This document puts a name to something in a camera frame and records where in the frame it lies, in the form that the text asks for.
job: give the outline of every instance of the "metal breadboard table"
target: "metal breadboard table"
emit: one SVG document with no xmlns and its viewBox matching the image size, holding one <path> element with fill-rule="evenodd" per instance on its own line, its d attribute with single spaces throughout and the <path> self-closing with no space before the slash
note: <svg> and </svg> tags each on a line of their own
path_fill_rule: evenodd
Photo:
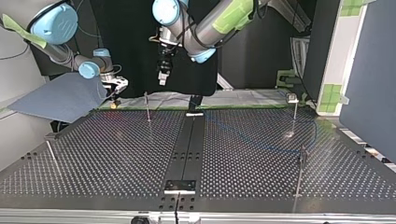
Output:
<svg viewBox="0 0 396 224">
<path fill-rule="evenodd" d="M 310 109 L 297 120 L 289 109 L 151 116 L 93 112 L 16 161 L 0 173 L 0 222 L 11 211 L 47 209 L 144 212 L 170 223 L 196 213 L 203 222 L 213 213 L 208 220 L 370 214 L 396 222 L 396 174 Z M 165 194 L 169 181 L 193 181 L 193 194 Z"/>
</svg>

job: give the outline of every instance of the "light blue robot joint cap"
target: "light blue robot joint cap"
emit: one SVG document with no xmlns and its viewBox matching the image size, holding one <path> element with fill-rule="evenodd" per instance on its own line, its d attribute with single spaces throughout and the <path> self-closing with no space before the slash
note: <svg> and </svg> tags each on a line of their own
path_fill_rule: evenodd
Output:
<svg viewBox="0 0 396 224">
<path fill-rule="evenodd" d="M 192 55 L 194 61 L 197 63 L 204 63 L 206 62 L 212 55 L 216 52 L 216 49 L 208 49 L 198 55 Z"/>
<path fill-rule="evenodd" d="M 152 14 L 157 22 L 170 26 L 180 15 L 180 5 L 177 0 L 155 0 L 152 4 Z"/>
<path fill-rule="evenodd" d="M 85 62 L 78 67 L 79 74 L 85 78 L 93 78 L 100 75 L 100 68 L 96 63 Z"/>
<path fill-rule="evenodd" d="M 108 49 L 95 49 L 93 51 L 93 57 L 111 57 Z"/>
<path fill-rule="evenodd" d="M 77 12 L 71 6 L 61 4 L 36 21 L 30 32 L 40 36 L 49 44 L 62 45 L 74 36 L 77 28 Z"/>
</svg>

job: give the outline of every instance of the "robotic arm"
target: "robotic arm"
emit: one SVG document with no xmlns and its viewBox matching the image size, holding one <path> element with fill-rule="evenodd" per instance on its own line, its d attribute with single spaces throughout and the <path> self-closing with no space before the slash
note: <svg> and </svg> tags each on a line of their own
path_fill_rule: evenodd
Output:
<svg viewBox="0 0 396 224">
<path fill-rule="evenodd" d="M 128 86 L 128 80 L 117 77 L 110 53 L 107 49 L 96 49 L 93 57 L 87 58 L 73 52 L 65 43 L 78 28 L 78 14 L 62 0 L 6 0 L 0 2 L 0 16 L 11 18 L 21 29 L 22 37 L 30 33 L 43 40 L 45 45 L 35 41 L 31 44 L 47 54 L 57 64 L 78 70 L 85 78 L 100 76 L 108 91 L 108 98 L 115 101 Z"/>
<path fill-rule="evenodd" d="M 252 21 L 255 10 L 271 0 L 221 0 L 196 24 L 188 13 L 189 0 L 155 0 L 154 18 L 163 27 L 160 33 L 160 85 L 165 85 L 172 71 L 172 57 L 181 45 L 194 62 L 204 63 L 224 38 L 242 30 Z"/>
</svg>

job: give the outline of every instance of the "wire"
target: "wire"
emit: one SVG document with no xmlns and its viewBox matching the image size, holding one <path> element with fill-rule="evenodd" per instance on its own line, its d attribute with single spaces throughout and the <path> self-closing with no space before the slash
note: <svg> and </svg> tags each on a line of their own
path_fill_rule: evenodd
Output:
<svg viewBox="0 0 396 224">
<path fill-rule="evenodd" d="M 292 23 L 291 23 L 291 26 L 292 26 L 292 27 L 294 27 L 294 23 L 295 23 L 295 20 L 296 20 L 296 15 L 297 15 L 297 9 L 298 9 L 298 6 L 299 6 L 299 5 L 300 5 L 300 4 L 298 3 L 298 0 L 296 0 L 296 7 L 294 8 L 293 20 L 292 20 Z M 294 32 L 293 32 L 293 30 L 292 30 L 291 41 L 290 41 L 290 46 L 291 46 L 291 58 L 292 58 L 292 60 L 293 60 L 294 65 L 297 67 L 297 59 L 296 59 L 296 56 L 295 56 L 295 53 L 294 53 L 294 45 L 293 45 L 293 41 L 292 41 L 293 38 L 294 38 Z M 300 71 L 298 70 L 298 68 L 296 69 L 296 73 L 297 73 L 298 78 L 301 80 L 301 83 L 303 84 L 303 87 L 304 87 L 304 89 L 305 89 L 305 91 L 306 91 L 306 94 L 309 96 L 309 98 L 311 98 L 312 104 L 314 104 L 315 109 L 317 109 L 318 106 L 317 106 L 317 104 L 314 102 L 314 98 L 312 98 L 311 94 L 310 94 L 309 91 L 308 91 L 308 88 L 305 86 L 303 77 L 301 76 Z"/>
<path fill-rule="evenodd" d="M 81 2 L 79 2 L 78 6 L 76 8 L 77 14 L 78 14 L 79 9 L 81 8 L 82 4 L 84 3 L 84 1 L 85 0 L 81 0 Z M 92 35 L 92 34 L 86 32 L 85 30 L 83 30 L 80 25 L 78 25 L 78 29 L 85 35 L 88 35 L 88 36 L 91 36 L 91 37 L 96 37 L 96 38 L 102 38 L 101 36 L 99 36 L 99 32 L 96 35 Z"/>
<path fill-rule="evenodd" d="M 122 71 L 122 65 L 120 65 L 120 64 L 113 64 L 113 67 L 118 67 L 119 68 L 119 70 L 114 72 L 114 74 L 113 74 L 114 76 Z"/>
<path fill-rule="evenodd" d="M 13 55 L 13 56 L 5 57 L 5 58 L 0 58 L 0 61 L 20 57 L 20 56 L 22 56 L 24 53 L 26 53 L 26 51 L 27 51 L 28 49 L 29 49 L 29 44 L 26 44 L 26 48 L 23 50 L 23 52 L 21 52 L 21 53 L 19 53 L 19 54 L 16 54 L 16 55 Z"/>
<path fill-rule="evenodd" d="M 172 98 L 172 99 L 168 99 L 168 100 L 165 100 L 165 101 L 172 101 L 172 100 L 186 101 L 186 102 L 189 102 L 189 103 L 192 103 L 192 104 L 198 106 L 198 104 L 196 104 L 194 102 L 191 102 L 190 100 L 181 99 L 181 98 Z M 262 149 L 266 149 L 266 150 L 279 151 L 281 153 L 299 154 L 301 152 L 300 149 L 285 149 L 285 148 L 275 147 L 275 146 L 268 146 L 268 145 L 266 146 L 265 144 L 263 146 L 262 143 L 257 143 L 257 141 L 251 139 L 249 136 L 245 135 L 244 133 L 240 132 L 239 130 L 236 130 L 235 128 L 230 127 L 230 126 L 228 126 L 228 125 L 226 125 L 226 124 L 214 119 L 212 116 L 208 115 L 206 113 L 206 111 L 202 110 L 202 112 L 205 114 L 205 116 L 207 117 L 208 120 L 218 124 L 220 126 L 220 128 L 222 128 L 224 130 L 232 131 L 234 133 L 237 133 L 239 135 L 239 137 L 242 138 L 245 142 L 249 142 L 249 143 L 251 143 L 252 145 L 255 145 L 258 148 L 262 148 Z M 316 124 L 316 122 L 314 120 L 294 120 L 292 114 L 290 114 L 290 113 L 288 113 L 286 111 L 284 111 L 284 112 L 285 112 L 285 114 L 290 116 L 291 121 L 293 121 L 293 122 L 302 123 L 302 124 L 304 124 L 304 123 L 313 123 L 314 124 L 314 126 L 315 126 L 315 135 L 314 135 L 313 139 L 310 141 L 310 143 L 306 146 L 307 150 L 311 149 L 311 147 L 317 142 L 317 139 L 318 139 L 318 125 Z"/>
<path fill-rule="evenodd" d="M 268 3 L 265 4 L 265 11 L 263 14 L 260 13 L 260 2 L 259 0 L 253 0 L 254 1 L 254 5 L 256 5 L 256 7 L 254 7 L 256 9 L 256 13 L 259 16 L 259 18 L 262 20 L 265 18 L 265 16 L 267 15 L 267 11 L 268 11 Z"/>
<path fill-rule="evenodd" d="M 99 83 L 100 83 L 100 81 L 98 81 L 97 84 L 96 84 L 96 91 L 97 91 L 97 93 L 98 93 L 99 99 L 101 99 L 101 100 L 107 100 L 108 98 L 110 98 L 110 97 L 112 97 L 114 94 L 116 94 L 116 92 L 113 91 L 113 92 L 111 92 L 110 95 L 103 97 L 103 96 L 100 94 L 100 92 L 99 92 Z"/>
</svg>

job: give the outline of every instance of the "perforated metal plate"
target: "perforated metal plate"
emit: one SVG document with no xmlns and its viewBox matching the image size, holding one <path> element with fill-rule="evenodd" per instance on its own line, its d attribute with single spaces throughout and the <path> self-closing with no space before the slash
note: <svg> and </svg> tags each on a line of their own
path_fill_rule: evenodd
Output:
<svg viewBox="0 0 396 224">
<path fill-rule="evenodd" d="M 394 173 L 310 109 L 291 116 L 289 109 L 206 112 L 198 211 L 396 214 Z M 309 156 L 295 203 L 302 146 Z"/>
<path fill-rule="evenodd" d="M 143 202 L 152 202 L 158 208 L 153 201 L 163 194 L 184 114 L 155 111 L 148 122 L 145 111 L 93 113 L 51 143 L 52 151 L 47 147 L 21 161 L 0 182 L 0 192 L 27 199 L 124 200 L 143 210 Z"/>
</svg>

